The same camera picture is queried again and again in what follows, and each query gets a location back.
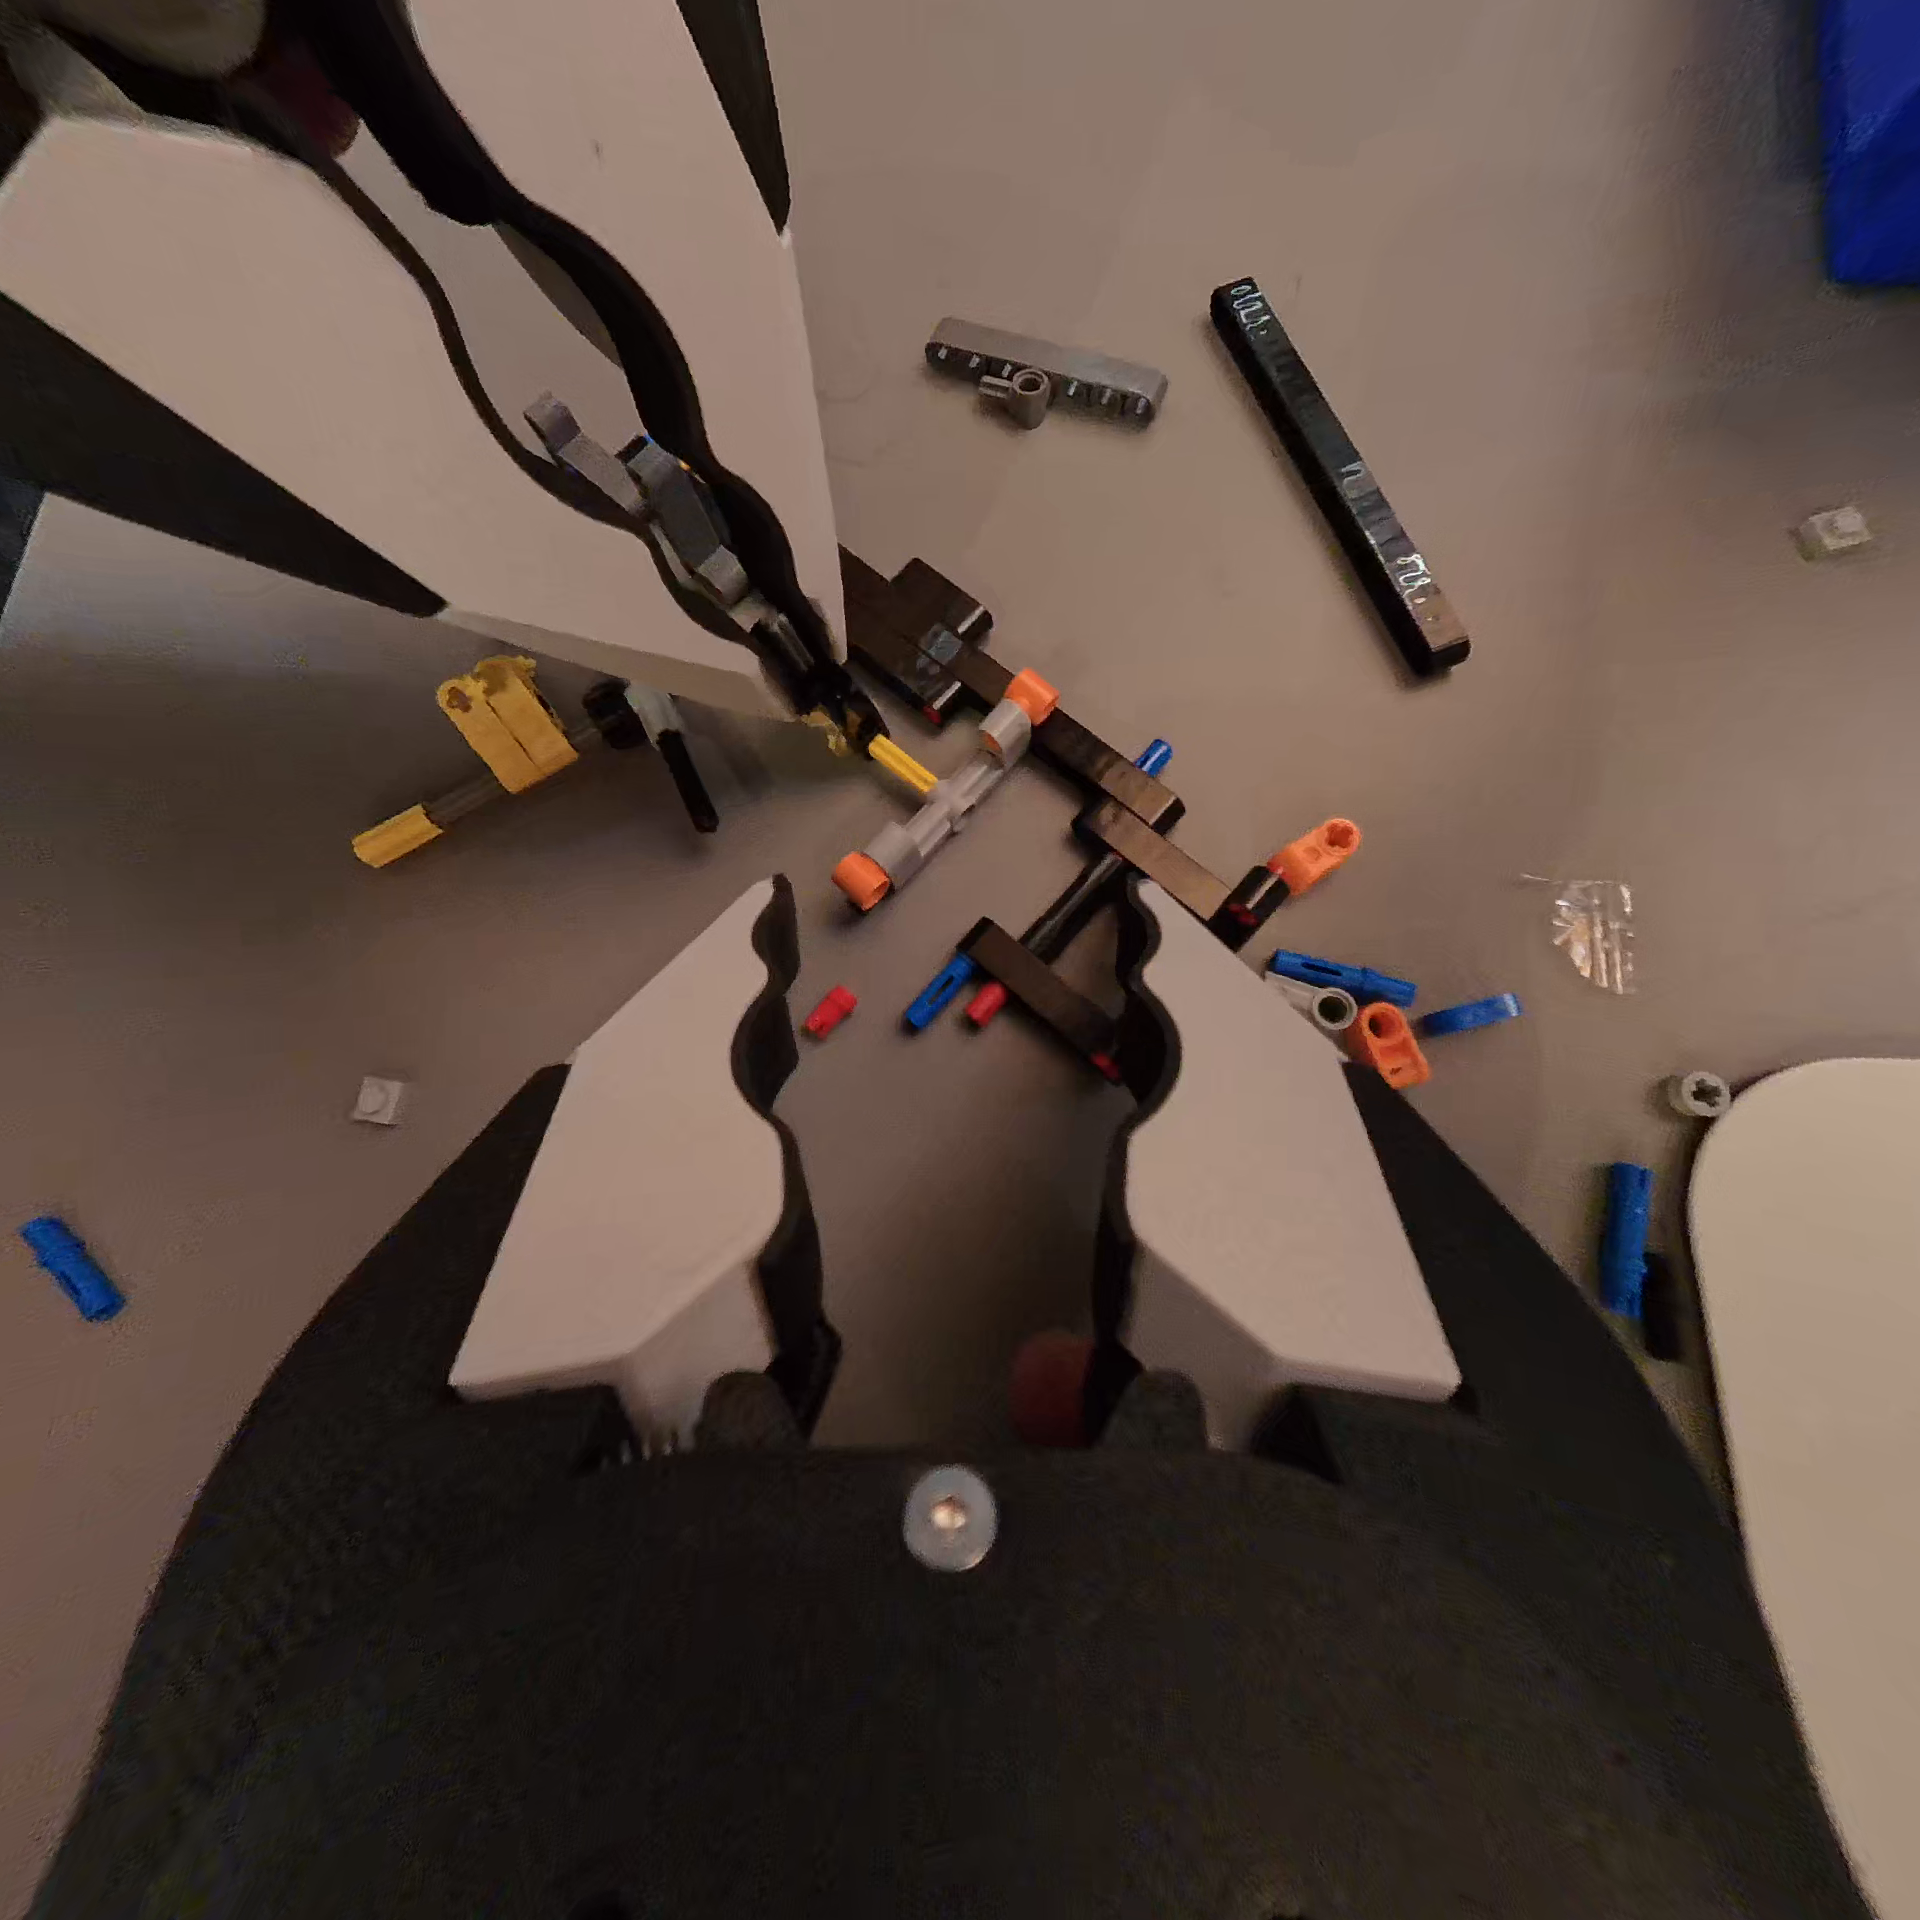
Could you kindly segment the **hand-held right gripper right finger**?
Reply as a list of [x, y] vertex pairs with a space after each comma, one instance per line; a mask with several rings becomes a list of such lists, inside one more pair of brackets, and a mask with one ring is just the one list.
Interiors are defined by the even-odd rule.
[[1117, 915], [1101, 1349], [1247, 1450], [1293, 1387], [1448, 1404], [1459, 1363], [1332, 1042], [1152, 881]]

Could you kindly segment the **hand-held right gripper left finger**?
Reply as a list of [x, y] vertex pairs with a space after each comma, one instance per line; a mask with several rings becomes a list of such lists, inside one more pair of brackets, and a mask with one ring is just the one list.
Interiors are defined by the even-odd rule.
[[808, 1441], [824, 1265], [776, 1101], [799, 1042], [790, 881], [751, 882], [564, 1065], [448, 1385], [466, 1404], [605, 1387], [687, 1442], [734, 1377]]

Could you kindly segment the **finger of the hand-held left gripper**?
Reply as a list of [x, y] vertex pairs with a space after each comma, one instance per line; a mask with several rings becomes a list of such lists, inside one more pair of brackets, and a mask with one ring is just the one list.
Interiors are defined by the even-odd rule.
[[630, 519], [468, 396], [420, 278], [320, 177], [46, 119], [5, 171], [5, 469], [398, 614], [783, 710]]
[[431, 78], [512, 188], [607, 252], [670, 326], [704, 438], [776, 519], [846, 659], [799, 274], [679, 5], [427, 3]]

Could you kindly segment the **yellow axle gear lego assembly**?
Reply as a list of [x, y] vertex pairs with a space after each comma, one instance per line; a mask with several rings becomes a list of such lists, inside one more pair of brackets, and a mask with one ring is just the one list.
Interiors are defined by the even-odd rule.
[[637, 522], [676, 583], [727, 618], [798, 721], [824, 731], [835, 753], [877, 764], [920, 799], [932, 795], [936, 775], [891, 741], [843, 663], [813, 653], [790, 618], [751, 583], [693, 469], [645, 437], [621, 453], [604, 447], [552, 393], [536, 396], [524, 419], [559, 466]]

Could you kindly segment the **yellow connector axle lego assembly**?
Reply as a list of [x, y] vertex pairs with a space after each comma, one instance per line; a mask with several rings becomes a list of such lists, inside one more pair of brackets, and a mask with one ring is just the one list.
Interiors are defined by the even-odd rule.
[[690, 755], [680, 708], [655, 689], [599, 678], [582, 693], [582, 721], [567, 726], [543, 697], [533, 659], [494, 655], [440, 683], [436, 702], [483, 770], [360, 829], [352, 855], [372, 870], [427, 849], [479, 810], [558, 779], [597, 750], [654, 753], [693, 829], [717, 829], [717, 805]]

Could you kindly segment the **black lego chassis assembly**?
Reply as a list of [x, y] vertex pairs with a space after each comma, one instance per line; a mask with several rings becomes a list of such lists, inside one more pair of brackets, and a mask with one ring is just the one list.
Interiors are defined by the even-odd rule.
[[1054, 961], [1115, 900], [1122, 882], [1134, 873], [1149, 878], [1231, 951], [1292, 895], [1263, 862], [1228, 882], [1176, 849], [1171, 834], [1184, 803], [1162, 778], [1168, 750], [1156, 745], [1139, 759], [1120, 756], [1067, 714], [1043, 674], [995, 661], [984, 647], [990, 613], [941, 572], [912, 561], [882, 577], [848, 548], [838, 563], [852, 659], [934, 725], [976, 708], [976, 745], [955, 773], [936, 775], [928, 799], [917, 795], [915, 812], [846, 855], [831, 884], [854, 913], [871, 915], [925, 870], [1014, 767], [1036, 759], [1067, 778], [1087, 798], [1075, 818], [1075, 833], [1090, 851], [1087, 863], [1024, 938], [978, 923], [952, 953], [978, 958], [1016, 990], [1036, 991], [1039, 1011], [1027, 1013], [1096, 1071], [1120, 1079], [1115, 1021], [1067, 988]]

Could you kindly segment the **orange lego connector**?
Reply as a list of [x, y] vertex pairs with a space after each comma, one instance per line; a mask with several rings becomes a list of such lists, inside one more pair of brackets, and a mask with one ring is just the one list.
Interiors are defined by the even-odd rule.
[[1286, 895], [1304, 895], [1359, 851], [1359, 839], [1359, 828], [1354, 820], [1325, 818], [1277, 849], [1263, 866]]
[[1342, 1045], [1356, 1065], [1372, 1068], [1395, 1091], [1421, 1089], [1431, 1081], [1426, 1053], [1403, 1011], [1391, 1002], [1365, 1002], [1344, 1029]]

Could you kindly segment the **grey lego beam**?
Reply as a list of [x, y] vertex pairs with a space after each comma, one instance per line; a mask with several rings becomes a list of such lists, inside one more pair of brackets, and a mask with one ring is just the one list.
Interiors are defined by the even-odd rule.
[[1159, 369], [959, 317], [943, 317], [932, 326], [924, 343], [924, 361], [932, 374], [968, 387], [981, 407], [998, 420], [1006, 419], [978, 397], [976, 383], [982, 374], [1006, 369], [1043, 369], [1050, 374], [1046, 419], [1067, 411], [1144, 427], [1156, 420], [1168, 393], [1168, 378]]

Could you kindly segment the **scattered blue lego pins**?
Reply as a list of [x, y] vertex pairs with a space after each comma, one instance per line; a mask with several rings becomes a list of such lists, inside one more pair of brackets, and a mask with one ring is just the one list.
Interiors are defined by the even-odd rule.
[[[1411, 981], [1286, 949], [1271, 955], [1266, 972], [1344, 988], [1359, 1005], [1365, 1002], [1391, 1002], [1403, 1011], [1421, 1049], [1428, 1041], [1509, 1023], [1524, 1013], [1517, 994], [1501, 991], [1432, 1009], [1424, 1015], [1408, 1015], [1418, 999], [1418, 988]], [[991, 974], [978, 958], [955, 953], [925, 990], [908, 1004], [903, 1030], [920, 1033], [963, 991], [976, 994], [990, 979], [1004, 982], [1007, 999], [1021, 1002], [1028, 1013], [1039, 1011], [1036, 991], [1021, 991], [1013, 986], [1013, 979]], [[1634, 1161], [1610, 1165], [1597, 1267], [1600, 1305], [1645, 1329], [1652, 1329], [1666, 1309], [1664, 1292], [1671, 1281], [1671, 1265], [1647, 1247], [1652, 1188], [1655, 1174], [1647, 1165]], [[87, 1321], [104, 1321], [124, 1309], [125, 1299], [119, 1287], [99, 1267], [85, 1241], [58, 1215], [36, 1215], [22, 1222], [18, 1236]]]

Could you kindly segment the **long black lego beam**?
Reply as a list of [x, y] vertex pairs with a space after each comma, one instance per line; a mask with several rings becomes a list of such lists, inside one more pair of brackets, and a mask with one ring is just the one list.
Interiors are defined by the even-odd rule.
[[1469, 630], [1263, 287], [1220, 283], [1208, 317], [1406, 673], [1418, 681], [1451, 674], [1471, 653]]

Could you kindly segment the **clear plastic scrap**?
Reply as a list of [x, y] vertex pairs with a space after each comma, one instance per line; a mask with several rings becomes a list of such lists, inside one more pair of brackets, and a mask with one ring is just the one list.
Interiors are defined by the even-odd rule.
[[1597, 991], [1631, 994], [1636, 988], [1639, 915], [1627, 881], [1554, 878], [1526, 870], [1520, 884], [1551, 900], [1551, 946]]

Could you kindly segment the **white book stand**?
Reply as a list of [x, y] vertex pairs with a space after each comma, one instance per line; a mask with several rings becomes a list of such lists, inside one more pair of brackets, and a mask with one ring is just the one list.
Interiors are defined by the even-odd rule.
[[1686, 1229], [1743, 1556], [1875, 1915], [1918, 1915], [1918, 1062], [1774, 1071]]

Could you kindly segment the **blue plastic bin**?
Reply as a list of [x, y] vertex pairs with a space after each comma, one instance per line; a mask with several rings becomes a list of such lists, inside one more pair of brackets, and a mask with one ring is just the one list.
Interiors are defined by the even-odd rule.
[[1835, 283], [1918, 287], [1918, 3], [1814, 5], [1821, 252]]

